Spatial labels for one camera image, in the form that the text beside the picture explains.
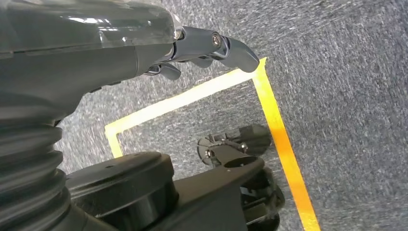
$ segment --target screw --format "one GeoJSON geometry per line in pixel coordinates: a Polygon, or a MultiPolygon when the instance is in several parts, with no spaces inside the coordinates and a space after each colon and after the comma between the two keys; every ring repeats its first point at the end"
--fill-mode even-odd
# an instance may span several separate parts
{"type": "Polygon", "coordinates": [[[213,45],[215,47],[221,46],[221,36],[218,33],[213,34],[213,45]]]}
{"type": "Polygon", "coordinates": [[[245,153],[246,150],[248,150],[248,145],[246,143],[241,143],[241,149],[243,150],[243,152],[245,153]]]}
{"type": "Polygon", "coordinates": [[[207,150],[207,151],[205,151],[205,155],[206,155],[208,158],[211,158],[211,157],[215,156],[215,154],[214,154],[214,152],[213,152],[212,150],[207,150]]]}

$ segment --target translucent plastic cover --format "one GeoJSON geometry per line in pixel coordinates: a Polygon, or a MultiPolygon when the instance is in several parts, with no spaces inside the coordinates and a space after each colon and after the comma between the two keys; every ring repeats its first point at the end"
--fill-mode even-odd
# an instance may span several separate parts
{"type": "Polygon", "coordinates": [[[154,0],[1,0],[0,54],[173,43],[173,20],[154,0]]]}

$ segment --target black cylindrical component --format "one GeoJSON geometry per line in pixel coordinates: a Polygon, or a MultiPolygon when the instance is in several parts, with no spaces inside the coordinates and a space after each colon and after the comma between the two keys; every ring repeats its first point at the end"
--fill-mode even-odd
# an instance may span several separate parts
{"type": "Polygon", "coordinates": [[[168,214],[177,202],[170,156],[125,155],[67,176],[72,202],[121,231],[138,231],[168,214]]]}

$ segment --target yellow floor marking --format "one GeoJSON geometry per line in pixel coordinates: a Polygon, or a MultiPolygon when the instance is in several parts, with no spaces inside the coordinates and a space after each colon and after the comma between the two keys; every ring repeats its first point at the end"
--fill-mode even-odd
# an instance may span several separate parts
{"type": "Polygon", "coordinates": [[[117,139],[118,133],[148,120],[154,119],[158,116],[164,115],[168,112],[174,111],[214,93],[248,81],[254,78],[256,74],[256,71],[246,73],[239,69],[233,70],[212,80],[204,82],[180,95],[147,106],[137,112],[106,125],[105,135],[108,138],[109,145],[111,146],[112,154],[115,158],[123,156],[119,140],[117,139]]]}
{"type": "Polygon", "coordinates": [[[260,66],[262,69],[257,70],[258,74],[253,78],[253,82],[272,133],[283,171],[291,188],[300,220],[305,231],[320,231],[315,211],[279,112],[278,103],[265,71],[265,64],[260,66]]]}
{"type": "Polygon", "coordinates": [[[123,117],[105,126],[105,134],[115,158],[123,156],[118,133],[137,126],[143,122],[164,115],[168,112],[186,106],[197,100],[225,90],[242,82],[253,80],[259,100],[264,110],[269,129],[272,133],[283,171],[291,188],[293,199],[299,212],[305,231],[320,231],[305,182],[293,153],[285,125],[278,109],[278,103],[273,95],[272,87],[265,71],[266,58],[261,59],[258,68],[252,73],[234,70],[200,84],[180,95],[160,101],[123,117]]]}

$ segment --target metal bolt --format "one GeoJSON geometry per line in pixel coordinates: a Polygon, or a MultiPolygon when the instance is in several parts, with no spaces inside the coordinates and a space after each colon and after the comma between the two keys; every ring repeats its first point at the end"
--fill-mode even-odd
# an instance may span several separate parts
{"type": "Polygon", "coordinates": [[[248,145],[246,143],[241,143],[241,149],[245,153],[248,150],[248,145]]]}
{"type": "Polygon", "coordinates": [[[211,157],[215,156],[215,154],[214,154],[214,152],[213,152],[212,150],[207,150],[207,151],[205,151],[205,155],[206,155],[208,158],[211,158],[211,157]]]}
{"type": "Polygon", "coordinates": [[[221,36],[218,33],[213,34],[213,45],[215,47],[220,47],[221,46],[221,36]]]}

